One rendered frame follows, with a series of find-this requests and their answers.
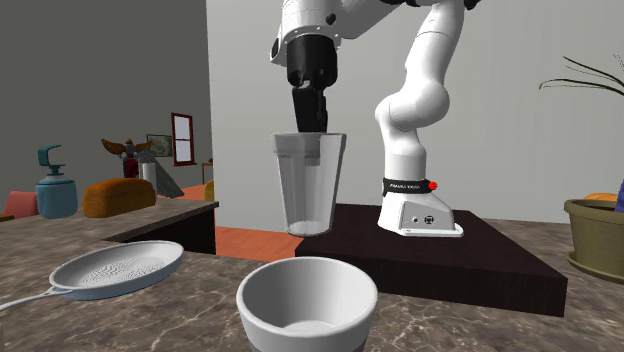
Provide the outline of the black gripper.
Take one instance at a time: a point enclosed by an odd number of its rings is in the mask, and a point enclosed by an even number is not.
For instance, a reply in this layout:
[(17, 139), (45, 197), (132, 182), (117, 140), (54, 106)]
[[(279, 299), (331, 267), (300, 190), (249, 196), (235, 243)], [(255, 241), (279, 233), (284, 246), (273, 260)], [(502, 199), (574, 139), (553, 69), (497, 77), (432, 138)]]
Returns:
[(287, 45), (287, 79), (297, 129), (300, 133), (326, 133), (328, 113), (324, 91), (338, 78), (334, 42), (318, 34), (306, 34)]

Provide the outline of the clear glass tumbler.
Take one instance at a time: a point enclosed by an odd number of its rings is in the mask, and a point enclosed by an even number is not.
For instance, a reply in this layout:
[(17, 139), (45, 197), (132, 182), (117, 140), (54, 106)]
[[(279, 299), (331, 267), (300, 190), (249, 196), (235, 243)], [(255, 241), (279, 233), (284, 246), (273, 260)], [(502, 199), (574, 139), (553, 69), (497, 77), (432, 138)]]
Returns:
[(275, 133), (287, 232), (312, 237), (329, 232), (347, 136), (344, 133)]

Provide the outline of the red framed window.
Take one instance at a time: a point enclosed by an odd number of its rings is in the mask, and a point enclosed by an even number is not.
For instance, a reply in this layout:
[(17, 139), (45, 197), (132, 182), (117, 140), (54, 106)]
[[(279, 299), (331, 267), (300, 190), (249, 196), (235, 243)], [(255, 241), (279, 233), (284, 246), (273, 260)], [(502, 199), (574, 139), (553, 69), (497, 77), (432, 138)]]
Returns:
[(181, 113), (171, 113), (172, 147), (174, 165), (195, 165), (193, 117)]

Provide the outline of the winged figure statue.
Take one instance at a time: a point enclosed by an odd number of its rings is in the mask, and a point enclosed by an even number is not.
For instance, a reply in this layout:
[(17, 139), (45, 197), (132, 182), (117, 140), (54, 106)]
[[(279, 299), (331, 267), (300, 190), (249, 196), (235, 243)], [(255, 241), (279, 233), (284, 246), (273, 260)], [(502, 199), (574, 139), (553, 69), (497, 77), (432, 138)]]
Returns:
[(151, 141), (135, 144), (130, 138), (124, 143), (115, 143), (106, 139), (102, 139), (101, 143), (109, 153), (117, 155), (122, 160), (125, 178), (138, 177), (139, 166), (134, 155), (141, 151), (149, 150), (152, 144)]

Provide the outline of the white bowl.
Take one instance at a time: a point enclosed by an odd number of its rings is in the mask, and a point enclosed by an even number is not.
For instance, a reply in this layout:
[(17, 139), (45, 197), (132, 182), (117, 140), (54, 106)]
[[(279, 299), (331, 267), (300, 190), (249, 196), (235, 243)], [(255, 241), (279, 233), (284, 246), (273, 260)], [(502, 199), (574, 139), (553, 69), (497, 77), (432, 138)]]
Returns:
[(377, 302), (365, 272), (310, 256), (259, 267), (236, 295), (251, 352), (363, 352)]

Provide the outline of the dark wooden robot stand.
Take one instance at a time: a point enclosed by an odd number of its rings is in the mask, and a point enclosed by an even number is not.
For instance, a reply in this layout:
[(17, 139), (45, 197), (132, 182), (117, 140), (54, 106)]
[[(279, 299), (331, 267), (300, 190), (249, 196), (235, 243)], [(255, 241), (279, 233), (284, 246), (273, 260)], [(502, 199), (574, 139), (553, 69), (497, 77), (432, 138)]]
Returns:
[(470, 211), (457, 210), (460, 238), (407, 237), (382, 229), (380, 209), (339, 204), (330, 232), (295, 254), (341, 260), (382, 293), (561, 317), (567, 278)]

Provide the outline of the brown bread loaf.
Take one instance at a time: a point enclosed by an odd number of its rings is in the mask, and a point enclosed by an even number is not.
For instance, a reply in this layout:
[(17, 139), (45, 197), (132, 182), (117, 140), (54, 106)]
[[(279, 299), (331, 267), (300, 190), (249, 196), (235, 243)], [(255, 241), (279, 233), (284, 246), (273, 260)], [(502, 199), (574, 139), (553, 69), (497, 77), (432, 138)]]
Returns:
[(154, 206), (153, 185), (139, 178), (114, 178), (89, 186), (83, 195), (86, 217), (107, 218)]

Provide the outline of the white frying pan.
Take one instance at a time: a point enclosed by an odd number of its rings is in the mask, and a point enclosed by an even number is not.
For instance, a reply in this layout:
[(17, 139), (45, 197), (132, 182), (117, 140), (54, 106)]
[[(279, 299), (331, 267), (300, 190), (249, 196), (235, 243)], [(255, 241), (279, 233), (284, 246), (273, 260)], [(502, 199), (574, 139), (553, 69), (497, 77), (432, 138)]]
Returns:
[(182, 245), (163, 240), (131, 242), (92, 251), (57, 267), (50, 274), (50, 288), (44, 293), (2, 304), (0, 312), (53, 296), (93, 301), (137, 292), (174, 273), (183, 254)]

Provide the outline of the teal soap dispenser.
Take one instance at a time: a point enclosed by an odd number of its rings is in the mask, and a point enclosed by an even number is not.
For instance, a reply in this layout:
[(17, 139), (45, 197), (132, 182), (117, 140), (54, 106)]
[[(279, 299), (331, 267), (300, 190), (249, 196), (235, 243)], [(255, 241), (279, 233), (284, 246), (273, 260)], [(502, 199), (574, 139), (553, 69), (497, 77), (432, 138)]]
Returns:
[(38, 212), (46, 219), (69, 217), (78, 209), (75, 181), (66, 178), (61, 172), (63, 164), (52, 164), (49, 159), (49, 151), (58, 147), (60, 144), (38, 149), (39, 165), (49, 169), (46, 177), (35, 188)]

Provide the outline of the pink chair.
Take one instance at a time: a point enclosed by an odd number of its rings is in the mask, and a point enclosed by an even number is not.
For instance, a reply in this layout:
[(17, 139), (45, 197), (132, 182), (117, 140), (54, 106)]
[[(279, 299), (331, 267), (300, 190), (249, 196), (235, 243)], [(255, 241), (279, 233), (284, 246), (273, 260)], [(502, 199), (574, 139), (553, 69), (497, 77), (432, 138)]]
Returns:
[(8, 194), (3, 213), (12, 215), (15, 219), (38, 215), (36, 193), (17, 190), (11, 191)]

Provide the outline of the olive green plant pot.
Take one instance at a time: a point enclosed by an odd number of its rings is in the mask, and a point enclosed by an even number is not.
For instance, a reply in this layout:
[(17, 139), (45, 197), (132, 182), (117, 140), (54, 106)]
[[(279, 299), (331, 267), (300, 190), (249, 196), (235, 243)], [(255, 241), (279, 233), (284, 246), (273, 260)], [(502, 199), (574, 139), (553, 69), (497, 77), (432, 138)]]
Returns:
[(573, 250), (565, 259), (577, 270), (624, 285), (624, 179), (617, 194), (598, 194), (564, 203), (569, 215)]

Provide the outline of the wall picture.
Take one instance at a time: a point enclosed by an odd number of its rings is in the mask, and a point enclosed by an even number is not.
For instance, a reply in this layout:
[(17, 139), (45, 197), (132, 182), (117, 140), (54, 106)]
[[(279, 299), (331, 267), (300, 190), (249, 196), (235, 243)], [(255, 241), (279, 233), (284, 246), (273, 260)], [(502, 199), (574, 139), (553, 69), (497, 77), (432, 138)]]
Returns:
[(147, 134), (147, 141), (151, 143), (150, 152), (154, 157), (172, 157), (173, 146), (170, 135)]

